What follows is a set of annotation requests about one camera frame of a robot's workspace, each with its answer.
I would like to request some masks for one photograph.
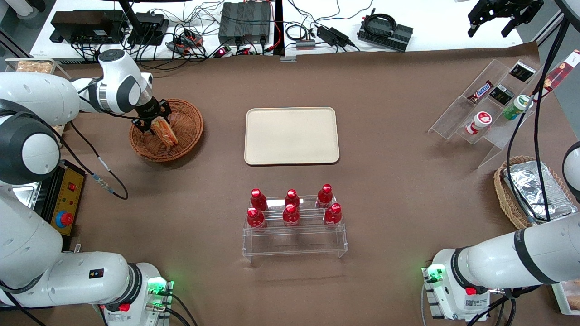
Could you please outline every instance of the red emergency stop button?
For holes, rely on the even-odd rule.
[[[466,288],[465,289],[465,293],[467,295],[476,295],[477,294],[477,290],[475,288]]]
[[[64,226],[71,225],[73,222],[73,215],[69,212],[66,212],[60,216],[60,224]]]

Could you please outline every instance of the green light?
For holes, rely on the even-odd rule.
[[[445,273],[445,265],[434,264],[427,267],[427,273],[431,278],[436,278],[441,281],[443,279],[443,273]]]
[[[153,277],[147,282],[147,290],[151,293],[159,293],[159,291],[165,290],[167,281],[163,277]]]

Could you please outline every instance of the round wicker basket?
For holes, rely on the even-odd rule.
[[[179,99],[168,99],[167,102],[171,107],[169,123],[179,141],[177,145],[167,146],[156,135],[143,133],[133,125],[129,131],[133,150],[150,161],[167,162],[184,156],[197,144],[204,130],[204,120],[193,104]]]
[[[535,161],[535,159],[529,156],[515,156],[512,157],[509,161],[510,164],[513,165],[529,161]],[[503,181],[502,172],[506,168],[506,166],[507,163],[504,162],[502,166],[500,166],[499,169],[495,171],[494,174],[495,192],[498,195],[499,206],[502,208],[503,212],[508,216],[507,218],[509,218],[509,220],[515,225],[516,228],[523,229],[525,227],[531,226],[531,224],[528,222],[527,217],[520,208],[520,204],[514,198],[509,187]],[[548,169],[550,170],[552,176],[554,176],[554,179],[556,180],[558,185],[562,188],[562,190],[564,190],[566,197],[568,197],[569,200],[572,200],[570,198],[568,190],[564,187],[564,182],[562,181],[562,179],[558,177],[558,175],[554,172],[554,170],[550,169],[549,167]]]

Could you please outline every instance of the beige tray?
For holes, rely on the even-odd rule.
[[[331,107],[253,108],[246,114],[249,165],[327,164],[339,157]]]

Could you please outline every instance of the clear acrylic shelf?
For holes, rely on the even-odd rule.
[[[267,204],[268,210],[263,212],[266,227],[251,228],[244,216],[242,253],[250,262],[254,256],[299,253],[335,253],[340,258],[348,251],[344,216],[338,224],[323,224],[325,208],[316,207],[315,195],[300,197],[299,226],[284,226],[284,197],[269,197]]]
[[[435,131],[441,137],[450,139],[457,134],[465,139],[470,144],[476,144],[481,139],[485,138],[494,145],[488,155],[484,158],[478,167],[481,167],[489,160],[497,156],[503,151],[509,139],[516,128],[519,117],[515,120],[508,120],[503,115],[503,109],[510,106],[515,98],[521,94],[530,95],[534,86],[540,79],[540,70],[542,67],[524,62],[526,65],[536,69],[536,73],[523,82],[516,77],[509,74],[510,67],[503,63],[493,60],[490,64],[479,74],[479,76],[467,87],[467,89],[445,110],[441,117],[429,129],[429,132]],[[487,81],[490,81],[494,87],[488,91],[484,96],[479,98],[477,103],[473,103],[467,98],[477,92]],[[501,104],[493,97],[489,96],[491,91],[498,85],[503,85],[512,91],[515,96],[506,105]],[[465,126],[470,123],[473,117],[480,111],[485,111],[492,116],[491,125],[480,130],[477,134],[471,135],[465,131]],[[532,108],[525,115],[524,120],[533,114],[535,108]]]

